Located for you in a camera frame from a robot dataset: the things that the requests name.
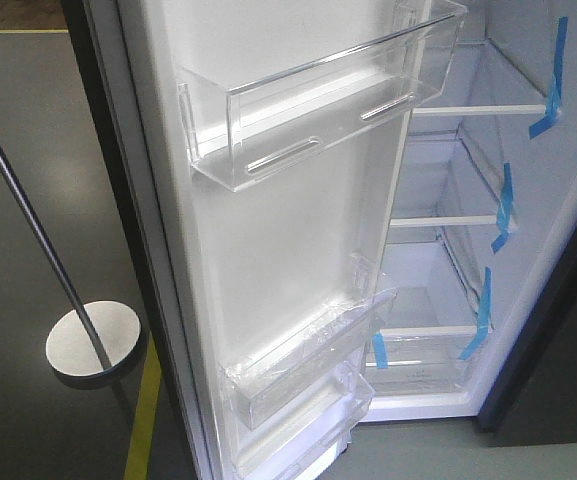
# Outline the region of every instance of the floor marking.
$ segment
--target floor marking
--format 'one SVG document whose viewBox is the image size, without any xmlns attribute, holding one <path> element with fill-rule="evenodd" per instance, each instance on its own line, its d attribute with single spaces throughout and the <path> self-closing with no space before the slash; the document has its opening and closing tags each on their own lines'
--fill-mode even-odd
<svg viewBox="0 0 577 480">
<path fill-rule="evenodd" d="M 141 376 L 139 398 L 135 407 L 135 419 L 132 425 L 130 446 L 128 447 L 124 480 L 146 480 L 148 478 L 148 462 L 155 428 L 160 383 L 161 367 L 151 336 L 148 341 L 148 351 Z"/>
</svg>

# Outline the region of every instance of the door shelf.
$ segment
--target door shelf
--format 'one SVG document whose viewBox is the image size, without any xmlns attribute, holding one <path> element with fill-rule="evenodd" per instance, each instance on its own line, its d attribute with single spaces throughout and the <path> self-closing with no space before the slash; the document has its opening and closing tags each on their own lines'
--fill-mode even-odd
<svg viewBox="0 0 577 480">
<path fill-rule="evenodd" d="M 340 39 L 323 57 L 302 52 L 303 62 L 284 70 L 230 78 L 180 68 L 192 166 L 237 191 L 439 94 L 466 8 L 403 0 L 390 10 L 380 36 L 359 36 L 354 44 Z M 320 35 L 302 33 L 313 44 Z M 281 48 L 274 54 L 281 56 Z"/>
<path fill-rule="evenodd" d="M 241 480 L 291 480 L 368 412 L 374 390 L 344 361 L 324 373 L 256 431 L 239 423 L 233 468 Z"/>
<path fill-rule="evenodd" d="M 361 348 L 392 309 L 394 290 L 358 306 L 329 309 L 286 342 L 249 364 L 223 370 L 231 409 L 254 430 L 308 385 Z"/>
</svg>

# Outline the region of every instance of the crisper drawer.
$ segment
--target crisper drawer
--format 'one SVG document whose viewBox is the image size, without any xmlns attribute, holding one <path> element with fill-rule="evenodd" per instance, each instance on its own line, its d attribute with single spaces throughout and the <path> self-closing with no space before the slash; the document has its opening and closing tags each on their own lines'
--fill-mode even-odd
<svg viewBox="0 0 577 480">
<path fill-rule="evenodd" d="M 473 358 L 460 355 L 473 335 L 384 335 L 387 361 L 380 365 L 371 345 L 366 355 L 366 380 L 378 395 L 419 395 L 461 391 Z"/>
</svg>

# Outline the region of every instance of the lamp base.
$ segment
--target lamp base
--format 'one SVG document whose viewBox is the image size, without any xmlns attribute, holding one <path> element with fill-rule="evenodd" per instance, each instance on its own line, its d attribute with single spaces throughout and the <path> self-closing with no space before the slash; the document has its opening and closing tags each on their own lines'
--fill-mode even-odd
<svg viewBox="0 0 577 480">
<path fill-rule="evenodd" d="M 84 308 L 97 330 L 111 367 L 102 367 L 77 312 L 72 310 L 61 317 L 46 340 L 48 362 L 65 383 L 111 376 L 128 358 L 134 356 L 131 354 L 140 343 L 141 323 L 127 305 L 99 301 L 87 303 Z"/>
</svg>

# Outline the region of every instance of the blue tape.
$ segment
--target blue tape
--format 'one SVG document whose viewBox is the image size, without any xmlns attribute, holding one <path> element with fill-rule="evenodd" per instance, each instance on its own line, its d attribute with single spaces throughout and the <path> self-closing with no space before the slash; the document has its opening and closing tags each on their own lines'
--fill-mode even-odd
<svg viewBox="0 0 577 480">
<path fill-rule="evenodd" d="M 459 355 L 459 360 L 468 360 L 475 350 L 479 348 L 479 345 L 488 336 L 488 326 L 490 325 L 490 306 L 492 301 L 491 292 L 491 273 L 490 268 L 486 267 L 485 279 L 483 292 L 481 294 L 481 300 L 479 301 L 479 312 L 477 313 L 477 333 L 475 337 L 470 341 L 468 346 Z"/>
<path fill-rule="evenodd" d="M 384 370 L 388 368 L 388 354 L 386 353 L 386 344 L 384 343 L 384 336 L 377 332 L 372 336 L 372 348 L 375 351 L 375 361 L 377 368 Z"/>
<path fill-rule="evenodd" d="M 564 47 L 568 32 L 568 17 L 559 18 L 557 27 L 557 41 L 555 44 L 555 61 L 550 82 L 550 91 L 546 100 L 546 115 L 528 128 L 530 139 L 541 135 L 552 128 L 559 120 L 559 110 L 562 102 L 563 74 L 564 74 Z"/>
<path fill-rule="evenodd" d="M 497 228 L 499 236 L 490 245 L 493 253 L 497 253 L 506 244 L 510 237 L 510 217 L 512 216 L 514 193 L 512 189 L 512 173 L 510 164 L 504 163 L 504 184 L 499 195 L 499 208 L 497 209 Z"/>
</svg>

